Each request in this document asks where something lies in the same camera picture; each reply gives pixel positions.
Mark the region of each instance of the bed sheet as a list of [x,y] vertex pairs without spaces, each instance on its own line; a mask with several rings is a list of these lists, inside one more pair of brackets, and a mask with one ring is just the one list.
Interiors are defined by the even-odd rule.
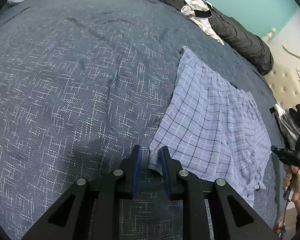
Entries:
[[[147,169],[149,144],[172,96],[179,50],[250,91],[271,143],[275,99],[228,44],[157,0],[26,0],[0,15],[0,224],[20,239],[77,179],[143,149],[137,199],[122,201],[121,239],[182,239],[182,204]],[[271,157],[254,209],[273,226],[282,166]]]

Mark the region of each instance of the human hand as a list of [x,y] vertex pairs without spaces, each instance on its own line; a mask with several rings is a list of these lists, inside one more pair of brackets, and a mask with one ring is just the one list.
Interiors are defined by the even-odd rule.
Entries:
[[291,166],[289,172],[287,172],[286,176],[283,178],[283,190],[286,191],[288,186],[290,185],[290,180],[292,178],[292,173],[296,174],[296,180],[293,185],[293,196],[292,202],[295,204],[297,212],[300,212],[300,171],[298,171],[298,167]]

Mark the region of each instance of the pillow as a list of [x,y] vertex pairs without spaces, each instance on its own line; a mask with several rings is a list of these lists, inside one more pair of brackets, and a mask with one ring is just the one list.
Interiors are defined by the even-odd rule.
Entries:
[[[178,11],[185,5],[184,0],[159,0]],[[242,57],[251,62],[262,75],[269,73],[273,57],[269,47],[258,36],[248,32],[234,18],[228,17],[216,8],[210,8],[212,16],[209,23],[216,34],[235,49]]]

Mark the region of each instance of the silver screw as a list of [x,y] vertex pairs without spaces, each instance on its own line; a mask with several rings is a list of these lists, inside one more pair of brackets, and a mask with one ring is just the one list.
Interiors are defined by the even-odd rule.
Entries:
[[123,170],[115,170],[115,171],[113,172],[113,174],[114,174],[115,176],[121,176],[121,175],[123,174]]
[[224,186],[226,184],[226,181],[224,179],[217,179],[217,184],[219,186]]
[[182,176],[182,177],[186,177],[186,176],[189,175],[189,172],[186,171],[186,170],[181,170],[181,171],[179,171],[179,174],[180,174],[180,176]]
[[84,179],[84,178],[81,178],[81,179],[78,179],[77,180],[77,184],[79,185],[79,186],[82,186],[82,185],[84,185],[84,184],[86,184],[86,180]]

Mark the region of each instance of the triangular cutout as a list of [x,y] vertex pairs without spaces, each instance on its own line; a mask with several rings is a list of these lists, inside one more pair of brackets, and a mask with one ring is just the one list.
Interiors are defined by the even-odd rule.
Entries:
[[253,218],[231,194],[227,195],[227,199],[237,227],[240,228],[253,223]]
[[48,222],[60,227],[65,227],[73,205],[75,195],[70,195],[66,201],[53,213]]

